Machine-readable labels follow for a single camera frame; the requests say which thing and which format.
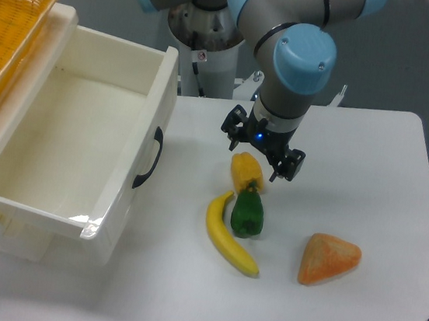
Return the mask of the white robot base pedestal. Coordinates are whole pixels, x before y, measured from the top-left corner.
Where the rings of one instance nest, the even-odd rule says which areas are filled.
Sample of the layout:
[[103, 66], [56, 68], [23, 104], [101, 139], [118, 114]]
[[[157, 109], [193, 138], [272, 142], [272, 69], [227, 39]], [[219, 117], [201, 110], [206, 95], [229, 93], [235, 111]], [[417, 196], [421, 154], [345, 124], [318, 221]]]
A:
[[179, 49], [181, 95], [232, 98], [244, 39], [229, 10], [185, 3], [169, 10], [168, 25]]

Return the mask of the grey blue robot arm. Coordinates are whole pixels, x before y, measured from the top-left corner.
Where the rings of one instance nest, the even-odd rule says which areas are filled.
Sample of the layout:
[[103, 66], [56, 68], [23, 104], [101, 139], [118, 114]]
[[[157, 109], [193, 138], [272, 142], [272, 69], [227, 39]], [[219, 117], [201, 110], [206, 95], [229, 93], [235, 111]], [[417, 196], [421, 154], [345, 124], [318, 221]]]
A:
[[337, 59], [326, 27], [361, 19], [388, 0], [138, 0], [146, 12], [166, 11], [180, 49], [182, 91], [226, 97], [240, 44], [252, 50], [263, 82], [251, 111], [237, 106], [221, 129], [232, 146], [247, 142], [266, 156], [273, 177], [292, 180], [304, 152], [290, 139]]

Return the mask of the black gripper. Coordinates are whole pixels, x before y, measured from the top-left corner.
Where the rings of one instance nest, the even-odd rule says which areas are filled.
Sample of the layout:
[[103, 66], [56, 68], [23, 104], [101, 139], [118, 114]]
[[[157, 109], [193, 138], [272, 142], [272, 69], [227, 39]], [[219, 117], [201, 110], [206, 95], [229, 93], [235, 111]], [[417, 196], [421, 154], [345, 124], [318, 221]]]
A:
[[271, 183], [277, 178], [291, 182], [299, 173], [306, 154], [298, 149], [288, 149], [293, 131], [274, 132], [267, 128], [267, 122], [266, 119], [257, 120], [253, 111], [247, 116], [245, 109], [236, 105], [224, 119], [221, 131], [228, 136], [230, 151], [240, 142], [247, 143], [271, 160]]

